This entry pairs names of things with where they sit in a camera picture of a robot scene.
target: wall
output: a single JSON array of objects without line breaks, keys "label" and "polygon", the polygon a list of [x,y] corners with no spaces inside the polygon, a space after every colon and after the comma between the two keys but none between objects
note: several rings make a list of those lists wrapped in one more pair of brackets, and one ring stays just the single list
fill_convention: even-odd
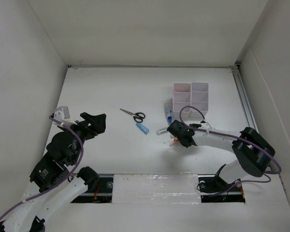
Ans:
[{"label": "wall", "polygon": [[29,0],[71,65],[229,66],[268,0]]},{"label": "wall", "polygon": [[240,70],[258,128],[276,149],[290,203],[290,0],[275,1]]},{"label": "wall", "polygon": [[42,157],[65,64],[26,0],[0,0],[0,214]]}]

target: scissors handle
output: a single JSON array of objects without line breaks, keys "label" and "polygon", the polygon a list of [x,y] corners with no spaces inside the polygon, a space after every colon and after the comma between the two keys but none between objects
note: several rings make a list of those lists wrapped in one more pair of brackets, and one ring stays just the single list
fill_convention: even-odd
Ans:
[{"label": "scissors handle", "polygon": [[138,112],[135,113],[136,116],[133,116],[134,121],[136,122],[143,122],[143,119],[146,117],[144,113]]}]

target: scissors blade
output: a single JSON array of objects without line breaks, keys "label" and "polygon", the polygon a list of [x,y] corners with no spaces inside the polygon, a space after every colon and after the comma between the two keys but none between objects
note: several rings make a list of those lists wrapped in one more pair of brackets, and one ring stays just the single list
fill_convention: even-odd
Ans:
[{"label": "scissors blade", "polygon": [[120,109],[120,110],[123,111],[123,112],[125,112],[128,115],[136,116],[134,113],[132,113],[130,111],[127,111],[127,110],[124,110],[124,109]]}]

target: transparent plastic sheet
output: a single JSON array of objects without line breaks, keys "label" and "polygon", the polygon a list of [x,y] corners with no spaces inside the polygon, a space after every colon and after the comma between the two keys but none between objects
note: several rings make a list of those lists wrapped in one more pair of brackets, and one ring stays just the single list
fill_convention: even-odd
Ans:
[{"label": "transparent plastic sheet", "polygon": [[198,204],[197,174],[116,174],[112,203]]}]

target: white table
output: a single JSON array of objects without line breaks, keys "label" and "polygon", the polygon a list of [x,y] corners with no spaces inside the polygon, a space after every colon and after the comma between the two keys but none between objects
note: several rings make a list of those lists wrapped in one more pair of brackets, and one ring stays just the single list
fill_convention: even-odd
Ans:
[{"label": "white table", "polygon": [[[79,114],[106,113],[106,131],[85,142],[80,165],[101,174],[214,174],[235,155],[210,147],[169,147],[163,104],[173,83],[209,83],[207,121],[215,128],[240,131],[247,120],[231,69],[217,68],[69,68],[58,106]],[[119,110],[144,112],[143,134]],[[52,127],[48,142],[59,129]],[[246,204],[180,202],[70,204],[49,231],[290,231],[290,208],[278,176],[268,184],[244,185]]]}]

